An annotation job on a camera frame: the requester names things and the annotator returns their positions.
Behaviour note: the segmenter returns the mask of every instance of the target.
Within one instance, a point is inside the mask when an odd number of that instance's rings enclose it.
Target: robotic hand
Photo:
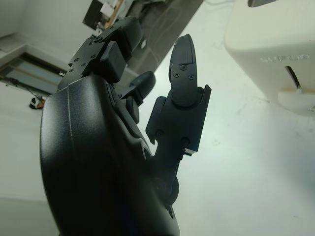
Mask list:
[[[180,234],[172,209],[176,173],[183,155],[198,151],[211,89],[197,87],[193,42],[180,37],[171,57],[171,91],[157,98],[146,129],[158,142],[152,156],[136,123],[154,74],[115,88],[141,38],[134,17],[88,38],[59,91],[46,100],[41,169],[62,236]]]

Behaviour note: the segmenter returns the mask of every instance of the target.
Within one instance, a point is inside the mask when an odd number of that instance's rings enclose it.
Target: white wall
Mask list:
[[[0,198],[1,236],[58,236],[47,202]]]
[[[82,23],[91,0],[28,0],[19,34],[27,52],[63,69],[94,30]]]
[[[26,2],[27,0],[0,0],[0,37],[18,31]]]
[[[0,198],[46,200],[39,162],[41,111],[32,95],[0,83]]]

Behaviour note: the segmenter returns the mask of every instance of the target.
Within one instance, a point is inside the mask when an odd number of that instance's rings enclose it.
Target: screw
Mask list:
[[[161,135],[163,135],[163,130],[161,130],[161,129],[158,129],[157,131],[156,131],[156,136],[157,137],[160,137]]]
[[[179,68],[180,68],[181,70],[187,70],[187,66],[185,66],[185,65],[181,65]]]
[[[98,36],[96,37],[94,40],[93,40],[93,43],[99,43],[100,41],[103,40],[103,37],[102,36]]]
[[[190,143],[188,138],[182,138],[181,141],[184,147],[187,147]]]

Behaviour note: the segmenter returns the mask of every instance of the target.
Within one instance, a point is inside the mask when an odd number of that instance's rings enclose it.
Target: cable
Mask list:
[[[218,5],[223,5],[223,4],[227,4],[227,3],[234,3],[234,0],[227,0],[227,1],[221,1],[221,2],[210,2],[208,0],[203,0],[203,2],[211,5],[211,6],[218,6]]]

